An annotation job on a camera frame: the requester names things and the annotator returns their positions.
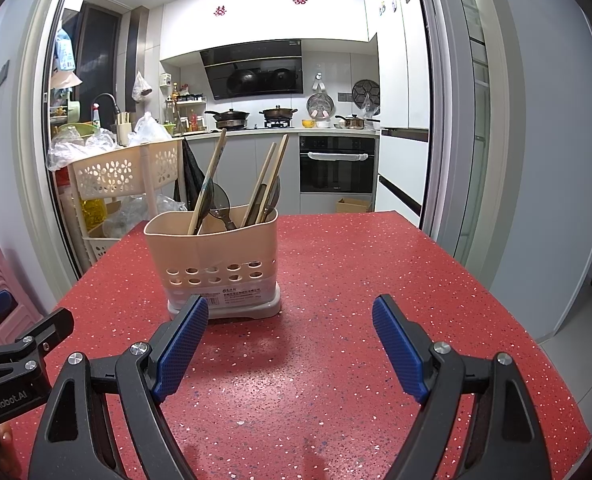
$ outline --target metal screw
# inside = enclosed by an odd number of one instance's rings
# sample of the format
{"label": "metal screw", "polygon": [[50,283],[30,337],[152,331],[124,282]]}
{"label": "metal screw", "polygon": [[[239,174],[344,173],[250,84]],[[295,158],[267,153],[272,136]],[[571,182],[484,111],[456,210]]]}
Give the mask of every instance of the metal screw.
{"label": "metal screw", "polygon": [[433,349],[439,354],[448,354],[451,352],[451,346],[449,343],[445,343],[444,341],[438,341],[437,343],[434,343]]}
{"label": "metal screw", "polygon": [[513,362],[513,359],[511,358],[511,356],[509,354],[506,354],[505,352],[500,352],[496,359],[498,359],[498,362],[501,365],[505,365],[505,366],[508,366]]}
{"label": "metal screw", "polygon": [[134,343],[131,347],[130,347],[130,352],[134,355],[143,355],[149,348],[149,345],[147,343],[143,343],[138,342],[138,343]]}
{"label": "metal screw", "polygon": [[67,362],[70,365],[77,365],[79,362],[83,360],[83,354],[80,352],[74,352],[67,358]]}

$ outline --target wooden spatula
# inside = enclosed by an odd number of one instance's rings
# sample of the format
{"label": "wooden spatula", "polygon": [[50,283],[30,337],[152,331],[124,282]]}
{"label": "wooden spatula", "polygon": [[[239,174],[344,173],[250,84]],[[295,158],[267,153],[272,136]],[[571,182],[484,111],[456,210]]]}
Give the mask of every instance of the wooden spatula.
{"label": "wooden spatula", "polygon": [[287,149],[287,142],[289,140],[289,134],[284,134],[282,136],[281,145],[278,148],[278,155],[276,156],[276,162],[271,168],[271,173],[269,174],[269,180],[267,181],[267,187],[265,189],[265,196],[263,196],[263,201],[260,203],[260,211],[258,212],[258,216],[255,219],[256,224],[263,221],[263,215],[265,213],[265,208],[267,207],[267,202],[269,201],[269,194],[273,189],[273,183],[278,177],[278,172],[281,168],[282,164],[282,157],[285,156],[285,150]]}
{"label": "wooden spatula", "polygon": [[214,175],[216,174],[216,168],[218,167],[218,163],[220,162],[220,157],[222,156],[222,151],[225,147],[225,143],[227,142],[227,129],[223,128],[220,131],[220,137],[218,137],[218,142],[216,143],[216,149],[214,150],[213,155],[211,156],[211,160],[209,162],[209,167],[207,168],[207,173],[205,173],[205,180],[202,182],[201,192],[198,195],[198,200],[196,201],[196,207],[193,209],[193,216],[191,216],[191,222],[189,223],[189,229],[187,231],[188,235],[197,235],[199,229],[201,228],[199,224],[199,215],[198,212],[202,208],[202,202],[205,200],[205,194],[207,192],[207,187],[209,183],[213,180]]}
{"label": "wooden spatula", "polygon": [[255,186],[253,186],[253,192],[252,192],[252,196],[249,198],[249,205],[247,206],[247,209],[245,210],[245,216],[243,216],[243,222],[241,225],[241,227],[247,227],[247,220],[249,219],[249,217],[252,217],[252,224],[255,223],[255,216],[251,215],[252,209],[253,209],[253,205],[256,203],[257,201],[257,197],[258,197],[258,193],[260,192],[260,186],[263,183],[263,180],[265,179],[265,174],[267,173],[267,170],[269,169],[269,163],[271,162],[271,158],[273,157],[273,152],[276,151],[276,146],[277,144],[275,142],[271,143],[271,146],[269,147],[269,152],[267,153],[267,157],[265,157],[265,163],[263,164],[263,167],[260,170],[260,175],[258,175],[258,181],[256,181]]}

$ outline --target oven door handle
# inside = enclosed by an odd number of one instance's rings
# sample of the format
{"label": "oven door handle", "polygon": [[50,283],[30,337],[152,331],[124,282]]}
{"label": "oven door handle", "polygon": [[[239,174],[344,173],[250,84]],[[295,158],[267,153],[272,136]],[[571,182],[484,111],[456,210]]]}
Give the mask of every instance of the oven door handle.
{"label": "oven door handle", "polygon": [[307,153],[309,158],[314,160],[347,160],[348,162],[359,162],[367,160],[367,153]]}

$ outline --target cardboard box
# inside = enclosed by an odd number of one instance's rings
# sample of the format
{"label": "cardboard box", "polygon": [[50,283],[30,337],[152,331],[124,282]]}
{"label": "cardboard box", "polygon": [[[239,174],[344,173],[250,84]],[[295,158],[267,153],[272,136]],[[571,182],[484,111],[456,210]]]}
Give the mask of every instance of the cardboard box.
{"label": "cardboard box", "polygon": [[366,213],[371,206],[367,200],[342,198],[336,202],[336,213]]}

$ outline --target faucet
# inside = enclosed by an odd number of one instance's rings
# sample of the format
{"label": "faucet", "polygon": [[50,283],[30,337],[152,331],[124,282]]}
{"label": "faucet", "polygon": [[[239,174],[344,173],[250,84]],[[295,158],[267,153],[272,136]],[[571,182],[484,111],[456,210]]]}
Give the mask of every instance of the faucet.
{"label": "faucet", "polygon": [[106,92],[105,92],[105,93],[103,93],[103,94],[98,94],[96,97],[94,97],[94,98],[92,99],[92,115],[93,115],[93,111],[94,111],[94,103],[96,102],[96,100],[97,100],[99,97],[102,97],[103,95],[106,95],[106,96],[109,96],[109,97],[111,97],[111,99],[112,99],[112,103],[114,104],[114,115],[116,115],[116,117],[118,117],[118,116],[121,114],[121,110],[120,110],[120,108],[118,107],[118,105],[116,104],[116,99],[114,98],[114,96],[113,96],[113,95],[111,95],[111,94],[108,94],[108,93],[106,93]]}

